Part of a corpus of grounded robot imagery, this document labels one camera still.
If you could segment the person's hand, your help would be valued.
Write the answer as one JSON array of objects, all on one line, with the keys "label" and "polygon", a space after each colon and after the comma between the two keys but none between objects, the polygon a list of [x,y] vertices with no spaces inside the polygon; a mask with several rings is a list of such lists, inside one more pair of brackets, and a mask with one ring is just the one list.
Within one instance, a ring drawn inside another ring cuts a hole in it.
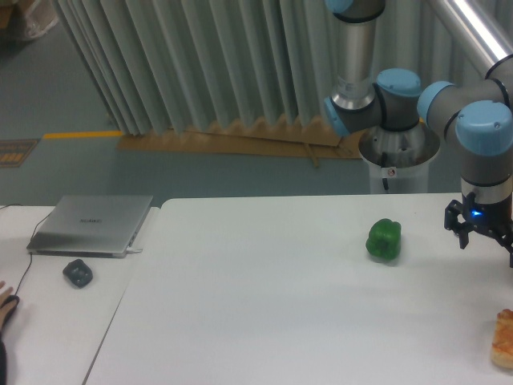
[{"label": "person's hand", "polygon": [[4,281],[0,281],[1,285],[1,295],[0,295],[0,303],[7,298],[8,295],[13,293],[13,288],[11,286],[7,286]]}]

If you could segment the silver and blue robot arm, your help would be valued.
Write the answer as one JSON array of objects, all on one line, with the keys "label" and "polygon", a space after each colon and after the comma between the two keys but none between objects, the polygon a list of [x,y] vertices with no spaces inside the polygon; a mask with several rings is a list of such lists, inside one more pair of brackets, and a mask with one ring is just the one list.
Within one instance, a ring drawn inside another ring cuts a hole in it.
[{"label": "silver and blue robot arm", "polygon": [[483,79],[473,87],[437,82],[421,88],[406,71],[370,79],[375,26],[383,1],[328,1],[345,28],[339,79],[326,98],[339,136],[379,126],[407,132],[424,123],[458,152],[460,201],[448,204],[444,226],[461,246],[471,233],[512,247],[512,43],[475,1],[433,1],[430,7]]}]

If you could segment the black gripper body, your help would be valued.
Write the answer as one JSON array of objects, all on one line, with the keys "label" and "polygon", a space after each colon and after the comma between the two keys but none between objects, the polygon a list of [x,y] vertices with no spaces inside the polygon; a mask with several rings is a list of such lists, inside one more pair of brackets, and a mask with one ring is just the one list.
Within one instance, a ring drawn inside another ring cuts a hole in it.
[{"label": "black gripper body", "polygon": [[502,201],[490,204],[477,202],[476,195],[471,192],[462,197],[464,221],[473,225],[473,231],[487,237],[497,236],[512,238],[512,194]]}]

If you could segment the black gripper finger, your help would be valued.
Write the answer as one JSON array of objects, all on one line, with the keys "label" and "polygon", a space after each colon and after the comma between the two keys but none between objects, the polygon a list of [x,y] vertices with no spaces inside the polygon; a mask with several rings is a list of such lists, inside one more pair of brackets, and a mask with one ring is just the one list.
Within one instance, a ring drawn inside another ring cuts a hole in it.
[{"label": "black gripper finger", "polygon": [[459,217],[463,214],[463,204],[452,200],[445,208],[444,228],[451,231],[459,241],[459,247],[465,249],[469,244],[469,233],[473,231],[473,225],[466,221],[460,222]]},{"label": "black gripper finger", "polygon": [[508,253],[509,253],[509,267],[513,267],[513,245],[512,245],[512,238],[503,236],[503,237],[496,237],[497,243],[503,247]]}]

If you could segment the dark sleeve forearm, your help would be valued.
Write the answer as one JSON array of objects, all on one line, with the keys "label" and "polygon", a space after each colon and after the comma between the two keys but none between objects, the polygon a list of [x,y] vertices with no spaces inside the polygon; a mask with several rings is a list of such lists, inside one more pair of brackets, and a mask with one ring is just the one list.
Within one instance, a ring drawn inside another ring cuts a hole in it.
[{"label": "dark sleeve forearm", "polygon": [[7,385],[7,352],[2,340],[0,340],[0,385]]}]

